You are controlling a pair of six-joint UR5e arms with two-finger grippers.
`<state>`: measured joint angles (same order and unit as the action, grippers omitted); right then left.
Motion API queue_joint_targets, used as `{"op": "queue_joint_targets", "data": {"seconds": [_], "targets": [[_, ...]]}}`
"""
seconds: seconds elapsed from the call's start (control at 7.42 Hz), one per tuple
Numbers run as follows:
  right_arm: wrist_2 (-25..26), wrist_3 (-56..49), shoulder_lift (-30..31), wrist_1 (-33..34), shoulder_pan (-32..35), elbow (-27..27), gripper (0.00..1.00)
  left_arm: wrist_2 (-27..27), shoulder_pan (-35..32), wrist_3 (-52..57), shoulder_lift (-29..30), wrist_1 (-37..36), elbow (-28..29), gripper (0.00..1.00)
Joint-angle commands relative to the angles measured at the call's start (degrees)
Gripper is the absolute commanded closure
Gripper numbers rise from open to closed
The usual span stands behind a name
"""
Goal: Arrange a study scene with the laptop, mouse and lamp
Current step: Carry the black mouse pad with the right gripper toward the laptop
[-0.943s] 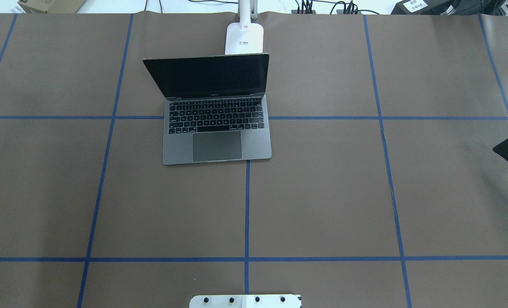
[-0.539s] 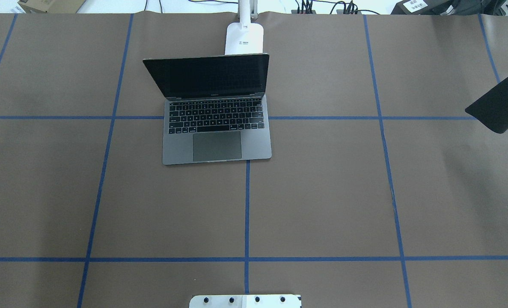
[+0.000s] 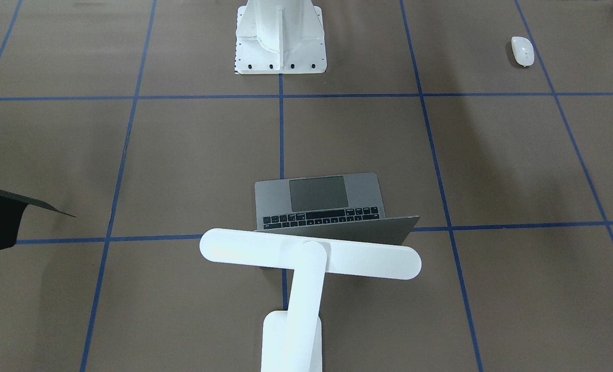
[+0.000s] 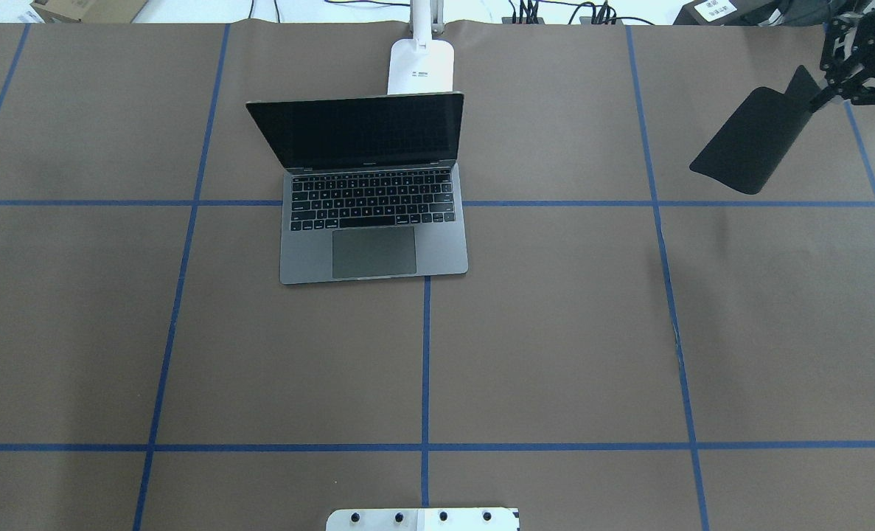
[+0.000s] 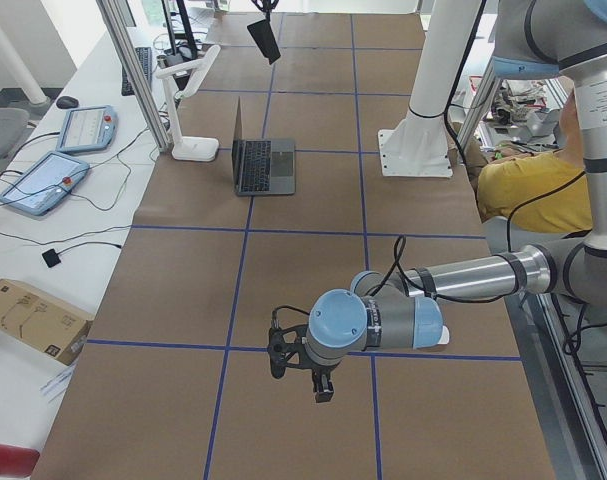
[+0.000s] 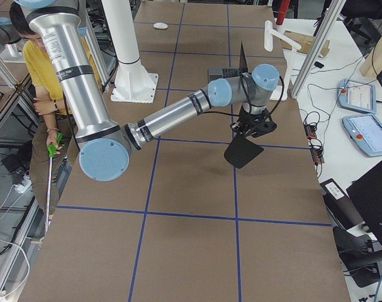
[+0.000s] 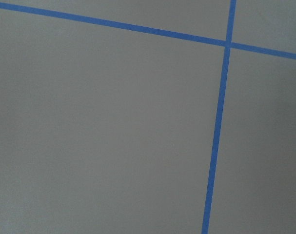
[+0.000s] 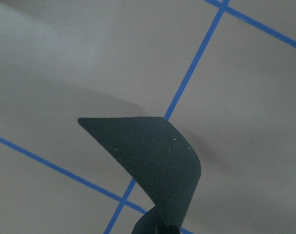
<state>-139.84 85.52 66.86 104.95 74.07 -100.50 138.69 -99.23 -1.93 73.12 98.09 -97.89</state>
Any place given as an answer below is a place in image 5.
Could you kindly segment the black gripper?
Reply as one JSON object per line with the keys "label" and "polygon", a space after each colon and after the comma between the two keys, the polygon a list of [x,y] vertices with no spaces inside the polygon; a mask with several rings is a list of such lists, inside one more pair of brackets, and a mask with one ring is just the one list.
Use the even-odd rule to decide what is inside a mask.
{"label": "black gripper", "polygon": [[312,371],[313,391],[316,403],[325,403],[332,400],[334,388],[332,372],[342,363],[322,364],[308,355],[304,356],[302,363]]}
{"label": "black gripper", "polygon": [[278,0],[251,0],[251,2],[258,10],[274,10],[278,5]]}

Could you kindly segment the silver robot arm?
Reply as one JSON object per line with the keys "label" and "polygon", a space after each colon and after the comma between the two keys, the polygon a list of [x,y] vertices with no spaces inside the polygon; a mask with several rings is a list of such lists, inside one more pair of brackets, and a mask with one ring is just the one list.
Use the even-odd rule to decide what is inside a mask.
{"label": "silver robot arm", "polygon": [[607,1],[501,2],[493,59],[573,82],[590,232],[435,265],[393,263],[321,295],[297,341],[317,402],[332,398],[332,371],[349,353],[447,344],[444,303],[557,293],[607,309]]}

